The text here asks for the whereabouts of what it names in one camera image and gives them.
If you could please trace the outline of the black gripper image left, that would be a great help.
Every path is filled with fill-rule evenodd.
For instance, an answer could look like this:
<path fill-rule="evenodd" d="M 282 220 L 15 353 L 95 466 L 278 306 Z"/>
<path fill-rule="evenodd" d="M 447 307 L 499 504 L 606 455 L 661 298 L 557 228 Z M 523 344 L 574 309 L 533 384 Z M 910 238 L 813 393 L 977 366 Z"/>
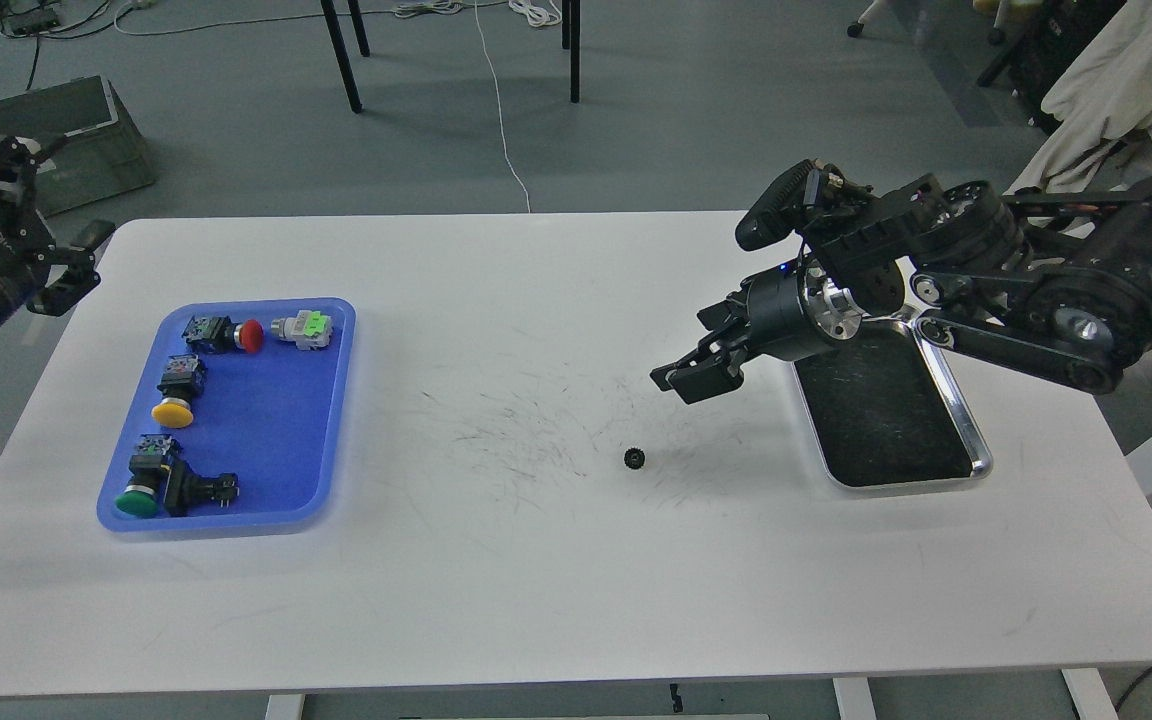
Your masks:
<path fill-rule="evenodd" d="M 116 223 L 92 220 L 70 245 L 56 247 L 37 209 L 38 169 L 60 147 L 59 135 L 0 135 L 0 327 L 22 306 L 67 314 L 101 282 L 96 252 Z"/>

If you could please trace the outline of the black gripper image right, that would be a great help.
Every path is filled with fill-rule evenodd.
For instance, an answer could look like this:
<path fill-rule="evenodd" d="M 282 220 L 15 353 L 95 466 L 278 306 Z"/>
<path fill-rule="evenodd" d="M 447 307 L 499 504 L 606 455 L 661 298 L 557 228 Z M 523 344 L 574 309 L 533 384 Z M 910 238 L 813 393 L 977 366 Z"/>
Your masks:
<path fill-rule="evenodd" d="M 662 392 L 685 404 L 742 387 L 755 357 L 796 363 L 836 350 L 861 329 L 865 311 L 819 265 L 778 265 L 742 279 L 738 291 L 696 313 L 705 329 L 680 361 L 650 370 Z"/>

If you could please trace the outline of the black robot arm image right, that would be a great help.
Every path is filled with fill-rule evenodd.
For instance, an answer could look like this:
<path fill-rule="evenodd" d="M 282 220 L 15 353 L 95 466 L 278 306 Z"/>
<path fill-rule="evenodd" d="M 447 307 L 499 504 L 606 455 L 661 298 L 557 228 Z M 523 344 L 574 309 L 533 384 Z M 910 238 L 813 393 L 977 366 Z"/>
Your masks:
<path fill-rule="evenodd" d="M 742 365 L 838 350 L 861 323 L 905 314 L 924 341 L 1106 395 L 1152 350 L 1152 176 L 1119 191 L 996 194 L 932 174 L 878 195 L 806 159 L 733 232 L 799 255 L 698 313 L 705 334 L 652 381 L 685 404 L 737 389 Z"/>

